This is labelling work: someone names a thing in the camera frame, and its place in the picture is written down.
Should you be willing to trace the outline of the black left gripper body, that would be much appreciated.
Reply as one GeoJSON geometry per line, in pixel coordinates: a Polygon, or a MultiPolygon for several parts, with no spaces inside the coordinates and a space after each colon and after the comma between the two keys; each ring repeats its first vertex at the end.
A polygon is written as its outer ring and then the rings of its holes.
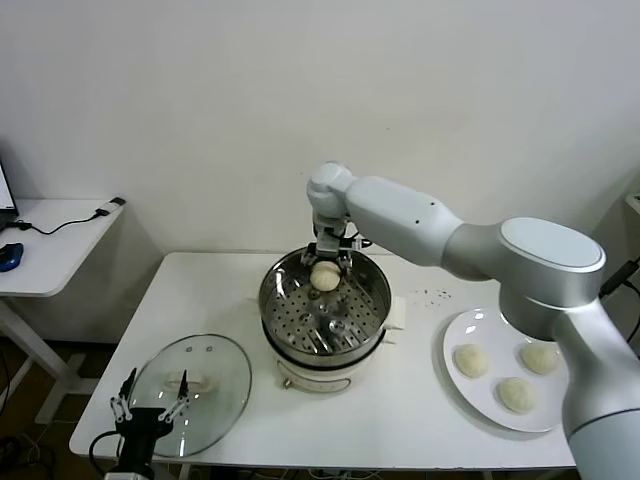
{"type": "Polygon", "coordinates": [[[162,408],[133,408],[131,419],[116,424],[123,438],[116,470],[150,470],[156,443],[169,434],[169,424],[159,417],[162,408]]]}

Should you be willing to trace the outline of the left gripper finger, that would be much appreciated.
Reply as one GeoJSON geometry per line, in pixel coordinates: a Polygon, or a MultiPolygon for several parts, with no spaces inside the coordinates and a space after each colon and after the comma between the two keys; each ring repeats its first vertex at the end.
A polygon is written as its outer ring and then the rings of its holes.
{"type": "Polygon", "coordinates": [[[129,409],[129,397],[136,379],[137,369],[133,368],[122,383],[116,396],[110,398],[110,407],[116,424],[131,421],[133,415],[129,409]]]}
{"type": "Polygon", "coordinates": [[[182,410],[189,404],[189,388],[188,388],[188,376],[187,371],[184,370],[178,389],[178,396],[176,401],[162,414],[158,416],[159,422],[172,423],[174,418],[178,416],[182,410]]]}

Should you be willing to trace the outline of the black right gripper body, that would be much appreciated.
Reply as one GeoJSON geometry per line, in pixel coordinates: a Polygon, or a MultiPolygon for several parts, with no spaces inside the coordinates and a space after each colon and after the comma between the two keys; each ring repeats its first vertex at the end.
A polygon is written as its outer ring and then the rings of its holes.
{"type": "Polygon", "coordinates": [[[348,221],[344,218],[330,218],[313,215],[313,227],[316,236],[316,255],[320,258],[338,258],[342,250],[350,246],[346,237],[348,221]]]}

